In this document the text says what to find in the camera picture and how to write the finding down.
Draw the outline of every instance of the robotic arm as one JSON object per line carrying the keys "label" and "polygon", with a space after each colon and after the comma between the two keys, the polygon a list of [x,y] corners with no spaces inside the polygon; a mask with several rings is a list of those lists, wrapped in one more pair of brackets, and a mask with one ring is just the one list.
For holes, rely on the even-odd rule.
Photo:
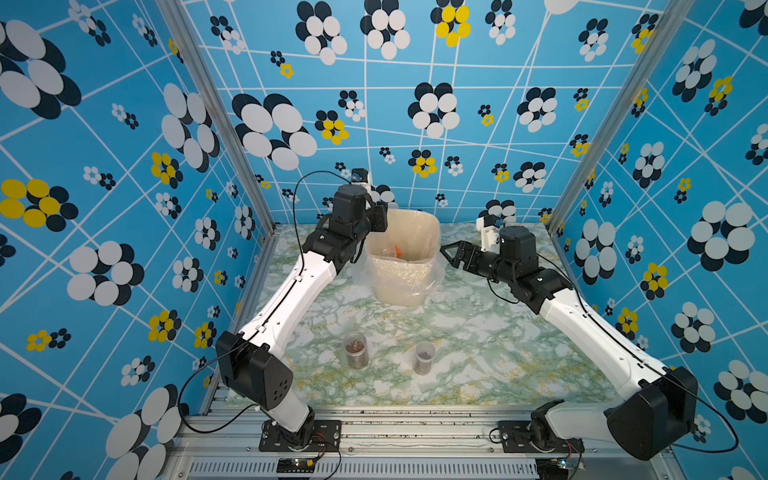
{"label": "robotic arm", "polygon": [[[488,229],[489,225],[480,225]],[[484,233],[482,247],[464,240],[441,253],[454,268],[509,285],[511,293],[534,313],[562,330],[606,375],[620,405],[549,402],[531,414],[531,441],[549,450],[557,439],[594,439],[618,443],[648,460],[690,431],[698,390],[686,369],[668,369],[622,336],[555,270],[538,265],[534,235],[522,226],[498,231],[499,253],[487,251],[494,232]]]}
{"label": "robotic arm", "polygon": [[372,201],[368,172],[354,169],[352,181],[339,187],[333,212],[306,238],[296,265],[265,307],[238,334],[224,332],[216,343],[223,382],[256,402],[288,443],[300,447],[310,442],[315,415],[296,396],[293,372],[280,359],[317,295],[347,262],[356,261],[368,233],[387,228],[387,206]]}
{"label": "robotic arm", "polygon": [[[353,184],[339,188],[333,212],[307,237],[285,282],[236,335],[222,333],[216,344],[223,382],[257,403],[285,440],[297,447],[310,443],[314,411],[296,396],[293,372],[281,358],[320,291],[347,262],[356,261],[368,233],[386,231],[387,206],[374,204],[370,190],[368,172],[353,170]],[[562,400],[543,405],[531,414],[533,445],[547,451],[560,439],[602,440],[648,460],[690,431],[696,399],[686,390],[694,395],[698,390],[690,372],[668,369],[637,348],[585,306],[565,277],[540,267],[535,237],[528,229],[499,230],[493,218],[479,219],[477,227],[482,247],[459,241],[441,248],[451,266],[463,263],[467,272],[506,283],[515,297],[576,343],[623,399],[615,406]],[[499,253],[489,251],[496,243]]]}

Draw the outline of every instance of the black mounting plate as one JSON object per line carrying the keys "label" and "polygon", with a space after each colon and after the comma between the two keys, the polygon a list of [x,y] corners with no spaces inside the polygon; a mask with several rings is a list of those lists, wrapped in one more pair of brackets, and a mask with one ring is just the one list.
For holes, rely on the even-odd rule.
{"label": "black mounting plate", "polygon": [[[320,443],[310,438],[310,443],[302,450],[294,450],[288,446],[285,438],[280,434],[277,425],[272,425],[272,420],[267,420],[261,426],[262,435],[259,442],[259,452],[292,452],[292,453],[316,453],[321,449]],[[326,438],[326,452],[338,452],[341,439],[341,420],[318,420],[312,434],[319,433]]]}
{"label": "black mounting plate", "polygon": [[[530,421],[512,422],[506,420],[498,423],[498,434],[502,436],[504,453],[551,453],[553,456],[584,453],[584,443],[578,439],[568,440],[568,443],[571,444],[570,448],[568,443],[563,440],[562,443],[554,445],[554,450],[551,452],[537,449],[531,444],[531,433],[528,431],[528,424],[530,423]],[[508,435],[506,440],[504,440],[505,433]]]}

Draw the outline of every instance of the plastic trash bin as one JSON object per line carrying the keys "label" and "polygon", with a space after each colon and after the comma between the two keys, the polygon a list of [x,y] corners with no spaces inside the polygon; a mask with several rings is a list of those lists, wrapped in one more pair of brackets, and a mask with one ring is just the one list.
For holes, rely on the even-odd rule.
{"label": "plastic trash bin", "polygon": [[353,277],[358,284],[371,286],[380,302],[421,305],[445,278],[438,258],[440,222],[424,212],[392,209],[387,223],[386,232],[366,238],[366,255]]}

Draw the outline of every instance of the aluminum frame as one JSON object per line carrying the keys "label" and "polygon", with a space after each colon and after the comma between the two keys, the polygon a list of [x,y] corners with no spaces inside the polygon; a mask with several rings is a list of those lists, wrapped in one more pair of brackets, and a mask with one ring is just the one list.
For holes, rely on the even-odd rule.
{"label": "aluminum frame", "polygon": [[203,98],[203,103],[205,103],[211,119],[217,126],[217,133],[221,138],[222,145],[230,155],[237,178],[253,202],[253,211],[256,212],[259,221],[266,229],[267,237],[271,237],[275,230],[275,220],[272,218],[266,200],[261,194],[253,169],[250,167],[245,151],[237,138],[237,133],[232,127],[224,102],[216,91],[216,83],[214,83],[203,55],[194,41],[194,35],[187,21],[187,15],[184,13],[184,8],[178,0],[157,0],[157,7],[168,25],[171,36],[184,53],[184,65],[187,66],[200,97]]}
{"label": "aluminum frame", "polygon": [[621,90],[619,90],[619,95],[608,109],[608,115],[598,128],[597,133],[592,136],[594,141],[590,144],[589,151],[581,157],[581,162],[568,181],[560,200],[554,206],[552,218],[548,223],[550,235],[554,235],[560,223],[573,208],[581,193],[581,186],[603,157],[603,153],[624,122],[637,93],[650,78],[695,2],[696,0],[670,0],[667,4],[667,8],[659,21],[659,26],[654,30],[652,40],[648,42],[640,59],[632,67],[621,86]]}

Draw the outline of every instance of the black cable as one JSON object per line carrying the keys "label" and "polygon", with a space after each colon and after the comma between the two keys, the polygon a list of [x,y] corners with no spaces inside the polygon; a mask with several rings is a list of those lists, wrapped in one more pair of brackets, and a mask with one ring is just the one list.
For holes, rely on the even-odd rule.
{"label": "black cable", "polygon": [[491,286],[491,279],[486,278],[486,280],[488,281],[488,288],[491,289],[491,293],[496,295],[498,298],[504,300],[505,302],[511,303],[512,305],[515,305],[516,303],[520,303],[520,300],[518,300],[517,302],[513,302],[511,300],[508,300],[508,299],[504,298],[503,296],[500,296],[498,293],[496,293],[495,290],[493,290],[493,287]]}
{"label": "black cable", "polygon": [[342,177],[341,175],[334,174],[332,171],[328,170],[315,170],[314,172],[309,172],[308,174],[304,175],[299,179],[299,181],[296,182],[296,188],[293,190],[293,199],[291,199],[291,210],[293,212],[293,231],[296,232],[296,243],[299,245],[299,255],[301,256],[301,270],[299,270],[299,275],[304,271],[304,250],[301,248],[301,239],[299,238],[299,227],[296,225],[296,192],[299,190],[299,185],[301,184],[301,181],[307,178],[309,175],[314,174],[331,174],[335,177],[338,177],[342,180],[344,180],[346,183],[351,184],[349,180]]}
{"label": "black cable", "polygon": [[499,443],[501,443],[501,442],[495,442],[495,441],[493,440],[493,438],[491,437],[491,434],[493,434],[493,432],[495,432],[496,430],[498,430],[498,431],[501,431],[501,429],[500,429],[499,427],[494,427],[493,429],[491,429],[491,431],[490,431],[490,432],[488,432],[488,440],[490,440],[490,441],[491,441],[491,443],[496,443],[496,444],[499,444]]}
{"label": "black cable", "polygon": [[[219,355],[219,356],[218,356],[218,357],[216,357],[215,359],[213,359],[213,360],[211,360],[210,362],[206,363],[205,365],[201,366],[201,367],[200,367],[199,369],[197,369],[197,370],[196,370],[196,371],[195,371],[195,372],[194,372],[192,375],[190,375],[190,378],[188,378],[188,379],[187,379],[187,381],[186,381],[186,382],[184,382],[184,386],[182,386],[182,387],[181,387],[181,391],[179,391],[179,399],[177,400],[177,405],[179,406],[179,413],[181,413],[181,411],[180,411],[180,409],[181,409],[181,396],[184,394],[184,389],[186,389],[186,388],[187,388],[187,385],[189,385],[189,382],[191,382],[191,381],[192,381],[192,379],[194,378],[194,376],[195,376],[195,375],[197,375],[198,373],[202,372],[202,371],[203,371],[203,369],[204,369],[205,367],[209,366],[211,363],[213,363],[213,362],[216,362],[216,361],[218,361],[219,359],[221,359],[221,358],[223,358],[223,357],[225,357],[225,356],[227,356],[227,355],[230,355],[231,353],[237,353],[237,352],[239,352],[240,350],[242,350],[243,348],[245,348],[245,346],[246,346],[246,345],[248,345],[248,342],[249,342],[249,341],[250,341],[250,340],[251,340],[253,337],[255,337],[255,336],[256,336],[256,334],[257,334],[258,332],[259,332],[259,330],[257,330],[256,332],[254,332],[254,333],[253,333],[253,335],[251,335],[251,336],[250,336],[250,338],[249,338],[248,340],[246,340],[246,341],[245,341],[245,342],[244,342],[242,345],[238,346],[237,348],[233,348],[232,350],[230,350],[230,351],[229,351],[229,352],[227,352],[227,353],[224,353],[223,355]],[[246,410],[248,410],[250,407],[254,407],[254,406],[258,406],[258,404],[256,404],[256,403],[251,403],[251,404],[250,404],[250,405],[248,405],[246,408],[244,408],[244,409],[240,410],[240,413],[238,413],[237,415],[235,415],[234,417],[232,417],[232,419],[231,419],[229,422],[227,422],[227,423],[223,424],[221,427],[217,427],[217,428],[215,428],[215,429],[213,429],[213,430],[198,430],[198,429],[194,428],[192,425],[190,425],[190,424],[187,422],[187,419],[186,419],[186,418],[184,418],[184,417],[185,417],[185,415],[180,415],[180,417],[181,417],[181,421],[182,421],[182,422],[183,422],[183,423],[184,423],[184,424],[187,426],[187,428],[188,428],[189,430],[192,430],[193,432],[196,432],[196,433],[214,433],[214,432],[218,432],[219,430],[221,430],[221,429],[223,429],[224,427],[228,426],[230,423],[234,422],[234,421],[237,419],[237,417],[239,417],[240,415],[244,414],[244,413],[245,413],[245,411],[246,411]]]}
{"label": "black cable", "polygon": [[578,472],[578,466],[581,465],[581,453],[582,452],[578,453],[578,462],[576,462],[576,466],[574,467],[574,471],[571,472],[571,476],[568,477],[568,480],[571,480],[574,477],[574,475],[576,475],[576,472]]}
{"label": "black cable", "polygon": [[354,260],[350,261],[350,263],[357,263],[357,260],[360,260],[360,255],[362,255],[362,246],[366,244],[366,239],[363,238],[362,242],[360,242],[360,250],[357,252],[357,257],[355,257]]}
{"label": "black cable", "polygon": [[[547,257],[543,257],[543,256],[542,256],[542,255],[540,255],[538,252],[536,253],[536,255],[538,255],[538,257],[539,257],[539,258],[541,258],[541,259],[543,259],[543,260],[547,260],[547,261],[548,261],[548,262],[549,262],[549,263],[550,263],[552,266],[554,266],[554,268],[555,268],[555,269],[557,269],[557,271],[558,271],[558,272],[560,272],[560,274],[563,276],[563,278],[566,278],[566,279],[568,278],[568,275],[566,275],[566,274],[563,272],[563,270],[561,270],[561,269],[560,269],[560,267],[559,267],[559,266],[557,266],[557,265],[556,265],[556,264],[555,264],[555,263],[554,263],[552,260],[549,260]],[[581,304],[581,309],[584,311],[584,314],[585,314],[585,315],[587,315],[587,316],[589,317],[589,319],[591,319],[591,320],[592,320],[592,321],[595,323],[595,325],[599,326],[599,327],[600,327],[600,329],[602,329],[602,330],[603,330],[603,332],[605,332],[606,334],[608,334],[608,332],[606,332],[606,331],[605,331],[605,329],[603,328],[603,326],[602,326],[602,325],[601,325],[601,324],[600,324],[600,323],[599,323],[597,320],[595,320],[594,318],[592,318],[592,315],[590,315],[590,313],[587,311],[587,307],[586,307],[586,306],[584,306],[584,302],[582,302],[582,301],[581,301],[581,295],[579,295],[578,291],[576,292],[576,298],[578,298],[578,302]],[[632,356],[633,356],[633,357],[634,357],[634,358],[635,358],[635,359],[636,359],[638,362],[642,363],[642,364],[643,364],[643,366],[646,366],[646,367],[648,367],[648,369],[649,369],[651,372],[654,372],[654,373],[656,373],[656,374],[657,374],[657,375],[659,375],[659,377],[661,377],[662,379],[665,379],[665,380],[667,380],[669,383],[671,383],[672,385],[676,386],[678,389],[681,389],[681,390],[683,390],[683,391],[684,391],[686,394],[688,394],[688,395],[690,395],[690,396],[694,397],[694,398],[695,398],[695,399],[696,399],[698,402],[702,403],[702,404],[703,404],[704,406],[706,406],[708,409],[710,409],[710,410],[712,410],[713,412],[715,412],[715,413],[716,413],[716,414],[717,414],[717,415],[718,415],[718,416],[719,416],[719,417],[720,417],[720,418],[721,418],[721,419],[722,419],[722,420],[725,422],[725,424],[727,425],[728,429],[729,429],[729,430],[730,430],[730,432],[731,432],[731,435],[733,435],[733,440],[734,440],[734,442],[733,442],[733,446],[731,446],[731,447],[730,447],[730,448],[728,448],[728,449],[721,449],[721,450],[702,450],[702,449],[695,449],[695,448],[693,448],[693,447],[686,447],[685,445],[680,445],[680,444],[677,444],[677,443],[671,443],[670,445],[672,445],[673,447],[678,447],[678,448],[680,448],[680,449],[693,450],[694,452],[702,452],[702,453],[728,453],[728,452],[732,452],[733,450],[736,450],[736,449],[738,449],[738,448],[739,448],[739,436],[738,436],[738,434],[736,433],[736,429],[734,429],[734,428],[733,428],[733,425],[731,425],[731,424],[730,424],[730,422],[728,421],[728,419],[727,419],[727,418],[725,418],[725,415],[723,415],[722,413],[720,413],[720,412],[719,412],[717,409],[715,409],[715,408],[714,408],[712,405],[710,405],[708,402],[705,402],[704,400],[702,400],[702,399],[701,399],[701,398],[700,398],[698,395],[694,394],[693,392],[691,392],[690,390],[688,390],[687,388],[685,388],[684,386],[682,386],[682,385],[681,385],[679,382],[677,382],[677,381],[674,381],[674,380],[670,379],[669,377],[667,377],[667,376],[666,376],[666,375],[664,375],[663,373],[661,373],[661,372],[659,372],[658,370],[656,370],[654,367],[652,367],[652,366],[648,365],[648,364],[647,364],[645,361],[643,361],[642,359],[640,359],[640,357],[638,357],[637,355],[635,355],[635,354],[634,354],[634,352],[632,352],[630,349],[628,349],[628,348],[627,348],[627,347],[626,347],[626,346],[625,346],[625,345],[624,345],[622,342],[619,342],[617,339],[615,339],[615,338],[614,338],[612,335],[608,334],[608,336],[609,336],[609,337],[611,337],[611,338],[613,339],[613,341],[615,341],[615,342],[616,342],[616,343],[617,343],[617,344],[618,344],[618,345],[619,345],[621,348],[623,348],[623,349],[624,349],[624,350],[626,350],[626,351],[627,351],[627,352],[628,352],[630,355],[632,355]]]}
{"label": "black cable", "polygon": [[339,451],[339,463],[338,463],[338,465],[336,465],[336,468],[333,470],[333,473],[331,473],[330,475],[325,477],[323,480],[328,480],[328,478],[333,477],[336,474],[336,472],[339,471],[339,467],[340,466],[341,466],[341,451]]}

